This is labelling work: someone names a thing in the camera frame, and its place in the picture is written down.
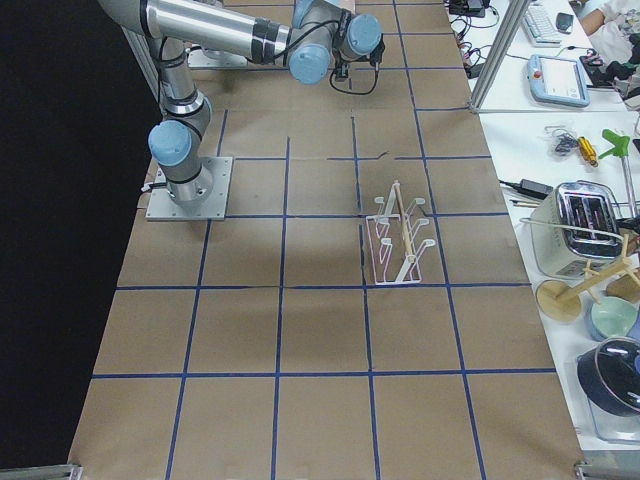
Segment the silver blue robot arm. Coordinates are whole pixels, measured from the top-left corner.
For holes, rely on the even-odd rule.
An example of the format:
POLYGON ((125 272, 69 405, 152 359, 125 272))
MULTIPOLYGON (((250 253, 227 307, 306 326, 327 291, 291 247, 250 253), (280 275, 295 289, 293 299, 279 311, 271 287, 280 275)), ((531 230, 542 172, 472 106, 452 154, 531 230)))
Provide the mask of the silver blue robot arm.
POLYGON ((382 28, 352 1, 298 1, 290 26, 200 1, 102 1, 106 14, 148 38, 171 37, 205 49, 245 57, 255 64, 286 67, 313 85, 330 69, 342 78, 346 65, 376 66, 384 51, 382 28))
POLYGON ((163 120, 148 136, 153 158, 165 176, 168 195, 178 205, 194 207, 210 193, 212 175, 198 151, 211 119, 211 105, 196 87, 182 41, 147 38, 157 69, 163 120))

